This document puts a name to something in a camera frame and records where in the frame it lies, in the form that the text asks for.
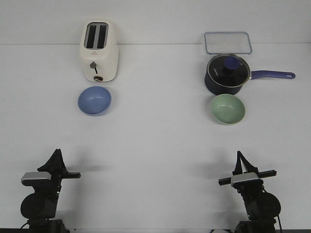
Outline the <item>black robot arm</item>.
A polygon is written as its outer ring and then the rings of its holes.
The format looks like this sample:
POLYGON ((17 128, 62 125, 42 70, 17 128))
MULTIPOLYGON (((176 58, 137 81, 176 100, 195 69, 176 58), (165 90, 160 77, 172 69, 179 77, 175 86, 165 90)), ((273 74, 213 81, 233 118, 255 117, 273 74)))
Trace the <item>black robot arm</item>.
POLYGON ((276 170, 260 172, 237 152, 237 161, 232 176, 218 180, 220 186, 231 185, 241 195, 248 220, 240 221, 236 233, 275 233, 281 204, 276 196, 264 189, 264 178, 276 176, 276 170))
POLYGON ((63 179, 78 179, 79 172, 69 172, 62 152, 56 149, 49 160, 35 172, 26 172, 21 183, 34 189, 21 203, 21 214, 32 233, 69 233, 63 220, 55 219, 63 179))

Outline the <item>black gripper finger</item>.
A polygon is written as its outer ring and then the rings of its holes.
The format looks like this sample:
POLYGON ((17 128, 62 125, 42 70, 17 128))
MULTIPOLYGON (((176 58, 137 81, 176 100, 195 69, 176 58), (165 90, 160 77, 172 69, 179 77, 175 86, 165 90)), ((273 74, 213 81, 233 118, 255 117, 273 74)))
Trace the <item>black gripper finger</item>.
POLYGON ((244 165, 244 168, 245 168, 245 172, 246 173, 256 173, 256 174, 259 174, 259 170, 257 167, 251 165, 248 160, 242 155, 241 156, 241 162, 243 163, 244 165))
POLYGON ((46 164, 40 167, 40 172, 43 171, 48 173, 66 173, 61 149, 56 149, 46 164))
POLYGON ((243 174, 241 157, 242 157, 242 153, 240 151, 237 151, 237 161, 236 161, 235 169, 233 171, 233 175, 243 174))

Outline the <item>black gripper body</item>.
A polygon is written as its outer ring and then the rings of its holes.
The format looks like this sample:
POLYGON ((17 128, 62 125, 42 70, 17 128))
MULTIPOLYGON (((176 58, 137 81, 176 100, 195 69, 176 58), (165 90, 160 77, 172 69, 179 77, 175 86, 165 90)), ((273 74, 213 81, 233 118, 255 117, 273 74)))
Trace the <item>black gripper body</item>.
POLYGON ((268 170, 259 172, 247 172, 238 175, 232 175, 228 178, 222 178, 218 180, 218 184, 222 185, 231 185, 234 189, 239 192, 262 192, 263 191, 263 178, 276 176, 276 170, 268 170))
POLYGON ((36 188, 38 192, 60 192, 63 179, 79 179, 81 177, 80 172, 68 172, 65 168, 53 171, 38 168, 37 171, 47 172, 51 175, 47 181, 39 181, 39 185, 36 188))

